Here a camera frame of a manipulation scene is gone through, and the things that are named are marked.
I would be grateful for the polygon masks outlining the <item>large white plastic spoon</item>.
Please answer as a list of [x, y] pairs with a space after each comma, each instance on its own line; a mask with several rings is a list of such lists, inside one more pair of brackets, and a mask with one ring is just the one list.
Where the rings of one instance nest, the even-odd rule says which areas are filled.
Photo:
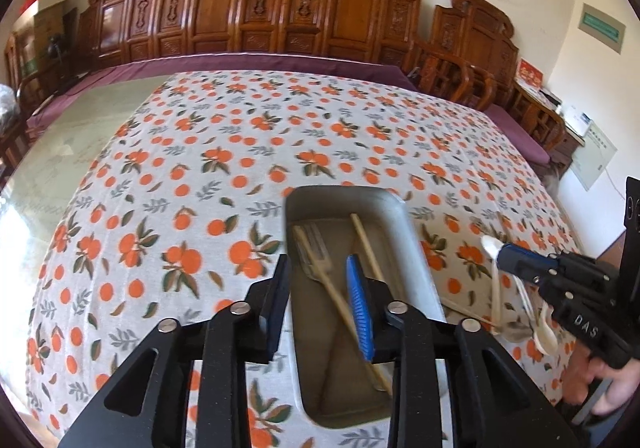
[[518, 295], [523, 303], [529, 324], [532, 327], [536, 349], [544, 356], [555, 356], [559, 350], [559, 343], [552, 327], [550, 327], [547, 324], [547, 321], [544, 320], [544, 312], [548, 309], [547, 303], [542, 305], [540, 312], [536, 312], [524, 282], [518, 277], [514, 277], [513, 280], [518, 288]]

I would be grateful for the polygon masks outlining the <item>dark wooden chopstick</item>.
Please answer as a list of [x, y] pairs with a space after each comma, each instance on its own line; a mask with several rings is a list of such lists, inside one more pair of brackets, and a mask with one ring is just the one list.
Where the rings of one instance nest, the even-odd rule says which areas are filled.
[[371, 242], [368, 238], [367, 231], [364, 229], [359, 215], [356, 213], [350, 214], [350, 220], [352, 221], [352, 224], [354, 225], [357, 236], [362, 244], [363, 251], [366, 253], [366, 257], [372, 269], [374, 278], [378, 281], [385, 282], [385, 277], [382, 274], [380, 264], [378, 264], [378, 260], [376, 259], [376, 256], [371, 246]]

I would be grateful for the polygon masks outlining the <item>light bamboo chopstick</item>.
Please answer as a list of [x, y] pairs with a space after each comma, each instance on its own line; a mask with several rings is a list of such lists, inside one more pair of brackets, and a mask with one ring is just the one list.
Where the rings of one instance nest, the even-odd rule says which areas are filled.
[[[342, 318], [344, 325], [352, 336], [356, 346], [359, 346], [358, 333], [354, 320], [352, 319], [352, 312], [350, 311], [349, 304], [347, 304], [341, 292], [337, 290], [335, 284], [331, 280], [331, 277], [322, 272], [322, 268], [319, 266], [316, 266], [316, 271], [319, 282], [326, 289], [326, 293], [329, 295], [329, 298]], [[374, 388], [380, 392], [385, 392], [390, 396], [392, 394], [392, 383], [387, 379], [383, 370], [372, 366], [370, 362], [367, 362], [364, 359], [362, 360], [362, 364], [363, 368], [366, 369], [368, 377], [373, 381]]]
[[477, 315], [475, 312], [472, 312], [472, 310], [469, 310], [461, 305], [458, 305], [457, 303], [448, 300], [448, 298], [441, 298], [440, 304], [446, 307], [446, 309], [453, 310], [454, 312], [457, 312], [458, 314], [461, 314], [465, 317], [473, 318], [481, 322], [482, 324], [487, 324], [489, 327], [491, 327], [491, 329], [500, 330], [500, 326], [498, 324], [495, 324], [490, 319]]

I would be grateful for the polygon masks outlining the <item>metal fork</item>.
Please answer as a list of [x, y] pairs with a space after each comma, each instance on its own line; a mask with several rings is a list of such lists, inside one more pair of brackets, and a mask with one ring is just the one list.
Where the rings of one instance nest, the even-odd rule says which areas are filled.
[[303, 271], [311, 280], [319, 281], [316, 266], [322, 268], [327, 276], [332, 272], [333, 263], [319, 227], [316, 224], [303, 224], [294, 227], [298, 256]]

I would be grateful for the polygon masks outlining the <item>wooden side table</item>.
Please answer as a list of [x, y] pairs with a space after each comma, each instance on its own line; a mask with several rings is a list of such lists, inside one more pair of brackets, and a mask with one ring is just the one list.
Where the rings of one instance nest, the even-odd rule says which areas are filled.
[[585, 141], [566, 125], [548, 101], [543, 101], [520, 83], [514, 83], [511, 108], [515, 111], [514, 119], [549, 153], [550, 165], [562, 176]]

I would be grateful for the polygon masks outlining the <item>grey metal tray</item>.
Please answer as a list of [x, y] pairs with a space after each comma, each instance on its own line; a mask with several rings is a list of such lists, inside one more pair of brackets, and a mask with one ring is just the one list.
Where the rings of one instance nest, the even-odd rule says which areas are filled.
[[302, 406], [322, 428], [351, 428], [390, 415], [394, 366], [361, 353], [352, 276], [383, 281], [396, 301], [444, 320], [408, 206], [382, 189], [303, 186], [285, 199], [292, 263], [293, 350]]

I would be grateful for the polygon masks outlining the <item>red gift box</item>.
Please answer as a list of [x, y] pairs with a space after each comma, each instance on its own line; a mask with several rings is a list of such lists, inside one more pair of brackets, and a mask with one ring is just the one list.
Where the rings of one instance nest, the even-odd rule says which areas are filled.
[[529, 61], [521, 58], [516, 69], [516, 80], [532, 90], [540, 90], [544, 74]]

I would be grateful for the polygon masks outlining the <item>orange-print tablecloth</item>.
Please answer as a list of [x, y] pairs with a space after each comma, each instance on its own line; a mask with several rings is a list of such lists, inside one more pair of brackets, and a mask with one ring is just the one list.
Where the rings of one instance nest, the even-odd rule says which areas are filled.
[[283, 252], [284, 200], [320, 184], [408, 203], [438, 293], [480, 316], [492, 234], [573, 251], [560, 209], [487, 116], [352, 78], [180, 73], [83, 93], [61, 138], [66, 209], [39, 274], [26, 402], [54, 436], [149, 332], [212, 316]]

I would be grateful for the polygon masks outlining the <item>white plastic bag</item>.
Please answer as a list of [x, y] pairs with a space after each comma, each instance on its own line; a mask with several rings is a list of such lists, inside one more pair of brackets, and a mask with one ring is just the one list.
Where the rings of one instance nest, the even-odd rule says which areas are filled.
[[0, 134], [5, 133], [19, 118], [20, 106], [14, 90], [10, 86], [0, 85]]

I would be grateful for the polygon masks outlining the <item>purple sofa cushion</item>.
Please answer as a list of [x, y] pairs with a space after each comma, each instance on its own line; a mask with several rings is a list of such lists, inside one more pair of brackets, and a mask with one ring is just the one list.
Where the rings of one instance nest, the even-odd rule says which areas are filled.
[[33, 142], [37, 140], [80, 95], [95, 87], [154, 78], [164, 74], [209, 70], [304, 72], [354, 78], [396, 86], [413, 92], [416, 90], [400, 67], [388, 64], [368, 64], [345, 59], [270, 54], [269, 52], [221, 52], [220, 54], [155, 58], [108, 67], [84, 76], [67, 93], [54, 96], [46, 108], [27, 120], [27, 135]]

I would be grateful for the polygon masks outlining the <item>carved wooden sofa bench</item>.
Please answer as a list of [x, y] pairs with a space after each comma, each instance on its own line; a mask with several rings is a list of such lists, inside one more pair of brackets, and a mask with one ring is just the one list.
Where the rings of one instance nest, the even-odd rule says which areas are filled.
[[91, 69], [217, 52], [280, 52], [408, 71], [421, 0], [88, 0], [76, 55]]

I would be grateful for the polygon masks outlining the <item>cardboard boxes stack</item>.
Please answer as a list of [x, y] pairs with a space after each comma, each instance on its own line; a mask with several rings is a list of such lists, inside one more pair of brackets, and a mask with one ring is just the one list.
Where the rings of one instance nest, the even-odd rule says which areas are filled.
[[68, 0], [25, 0], [12, 31], [25, 64], [48, 58], [50, 38], [64, 33], [64, 5]]

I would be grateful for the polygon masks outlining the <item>white electrical wall panel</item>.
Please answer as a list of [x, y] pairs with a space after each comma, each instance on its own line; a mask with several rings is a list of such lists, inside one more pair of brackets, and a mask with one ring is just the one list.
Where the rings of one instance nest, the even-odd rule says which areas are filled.
[[591, 122], [582, 136], [584, 142], [573, 153], [570, 170], [582, 188], [589, 191], [596, 180], [606, 171], [617, 148], [595, 122]]

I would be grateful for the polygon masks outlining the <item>green wall sign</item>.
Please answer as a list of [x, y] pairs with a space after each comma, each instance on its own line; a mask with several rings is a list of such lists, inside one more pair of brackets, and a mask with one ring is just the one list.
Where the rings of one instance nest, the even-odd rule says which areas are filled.
[[578, 29], [605, 44], [614, 52], [618, 54], [622, 52], [626, 26], [602, 10], [583, 4]]

